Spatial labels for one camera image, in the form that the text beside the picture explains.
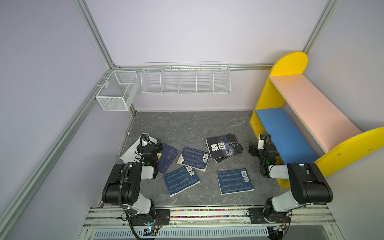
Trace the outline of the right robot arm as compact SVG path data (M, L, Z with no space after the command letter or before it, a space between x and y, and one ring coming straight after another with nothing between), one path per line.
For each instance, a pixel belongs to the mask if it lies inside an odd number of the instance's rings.
M259 169L265 178L290 182L290 190L267 199L261 211L264 221L284 221L289 212L307 205L321 205L333 200L333 192L319 167L314 164L276 164L276 151L265 145L262 149L250 145L248 153L259 159Z

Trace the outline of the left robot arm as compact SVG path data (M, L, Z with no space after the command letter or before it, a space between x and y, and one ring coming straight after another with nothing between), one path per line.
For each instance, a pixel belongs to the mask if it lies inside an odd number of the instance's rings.
M162 142L150 141L139 144L140 161L115 164L102 192L105 204L119 206L127 219L150 225L156 222L154 201L140 193L142 180L155 179L159 172L158 153L163 150Z

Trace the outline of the black wolf-eyes book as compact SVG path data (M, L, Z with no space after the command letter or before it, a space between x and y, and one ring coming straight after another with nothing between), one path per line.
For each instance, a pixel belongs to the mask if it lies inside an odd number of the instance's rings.
M207 138L206 148L211 159L216 163L243 152L243 147L233 134Z

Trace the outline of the black book orange title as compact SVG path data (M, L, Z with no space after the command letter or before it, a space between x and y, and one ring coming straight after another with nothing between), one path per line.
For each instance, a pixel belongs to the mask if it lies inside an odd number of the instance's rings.
M216 163L243 152L243 147L241 145L233 146L232 144L229 144L228 146L225 144L206 144L206 148L209 151L211 159Z

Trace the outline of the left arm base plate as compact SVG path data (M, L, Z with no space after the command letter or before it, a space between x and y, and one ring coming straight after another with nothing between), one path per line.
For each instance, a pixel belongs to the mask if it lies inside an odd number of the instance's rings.
M129 218L133 226L168 226L171 220L170 209L158 209L150 211L146 215L134 215Z

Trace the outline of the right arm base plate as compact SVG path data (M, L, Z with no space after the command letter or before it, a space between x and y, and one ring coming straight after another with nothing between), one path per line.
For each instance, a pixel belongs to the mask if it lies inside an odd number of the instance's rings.
M249 208L246 216L252 224L289 224L290 213L271 212L267 213L264 207Z

